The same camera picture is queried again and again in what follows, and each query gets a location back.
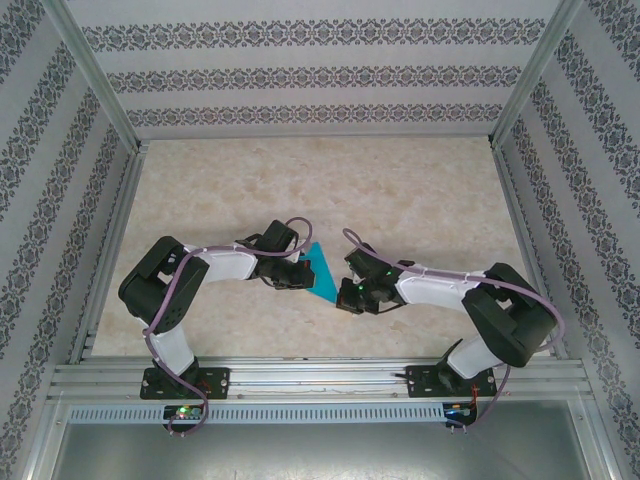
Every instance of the perforated metal strip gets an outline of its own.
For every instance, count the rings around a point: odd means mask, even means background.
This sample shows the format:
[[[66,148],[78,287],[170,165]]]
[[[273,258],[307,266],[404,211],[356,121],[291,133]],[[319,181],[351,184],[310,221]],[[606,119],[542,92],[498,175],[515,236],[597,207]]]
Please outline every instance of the perforated metal strip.
[[[162,421],[161,405],[93,405],[73,407],[73,424],[153,424]],[[217,405],[207,423],[322,424],[443,422],[441,403],[371,403],[335,405]]]

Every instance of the beige marble floor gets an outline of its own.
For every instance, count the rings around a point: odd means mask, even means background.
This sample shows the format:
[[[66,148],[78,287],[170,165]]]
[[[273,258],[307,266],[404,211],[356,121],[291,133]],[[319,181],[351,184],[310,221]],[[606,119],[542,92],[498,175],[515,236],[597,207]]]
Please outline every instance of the beige marble floor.
[[[450,270],[503,261],[524,272],[486,138],[154,141],[93,354],[147,353],[117,289],[159,237],[227,244],[296,215],[313,222],[337,284],[348,274],[345,226],[396,259]],[[216,356],[439,356],[475,333],[451,310],[352,316],[259,280],[202,287],[183,324],[196,355]]]

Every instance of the enclosure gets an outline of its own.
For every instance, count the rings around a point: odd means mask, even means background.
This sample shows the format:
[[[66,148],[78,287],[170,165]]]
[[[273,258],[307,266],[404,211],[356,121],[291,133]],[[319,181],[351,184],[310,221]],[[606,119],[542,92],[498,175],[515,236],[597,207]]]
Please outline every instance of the enclosure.
[[[95,478],[187,474],[169,451],[215,452],[189,463],[207,478],[640,477],[636,0],[0,12],[0,478],[84,478],[84,456]],[[161,438],[118,286],[164,235],[228,244],[298,215],[338,285],[344,227],[433,268],[507,262],[558,307],[564,341],[449,438],[442,400],[393,375],[473,335],[465,314],[352,316],[219,282],[184,323],[201,365],[230,368],[228,398],[200,441]]]

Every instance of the patterned wall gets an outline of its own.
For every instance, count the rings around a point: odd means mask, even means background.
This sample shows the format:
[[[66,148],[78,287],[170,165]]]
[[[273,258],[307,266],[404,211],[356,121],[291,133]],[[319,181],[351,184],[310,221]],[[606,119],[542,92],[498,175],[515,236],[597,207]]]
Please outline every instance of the patterned wall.
[[[34,0],[0,0],[0,479],[68,360],[129,155]]]
[[[71,0],[140,138],[488,134],[558,0]]]
[[[502,146],[547,290],[640,478],[640,9],[585,1]]]

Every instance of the teal cloth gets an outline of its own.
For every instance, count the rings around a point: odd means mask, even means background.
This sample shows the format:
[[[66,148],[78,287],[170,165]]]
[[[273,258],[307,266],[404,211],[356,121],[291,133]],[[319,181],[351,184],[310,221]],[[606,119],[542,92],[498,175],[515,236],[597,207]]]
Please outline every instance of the teal cloth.
[[[338,289],[333,282],[329,264],[327,263],[320,244],[317,242],[313,243],[309,253],[301,255],[300,260],[309,260],[311,262],[311,270],[313,270],[313,273],[316,275],[315,284],[307,290],[335,304],[338,298]]]

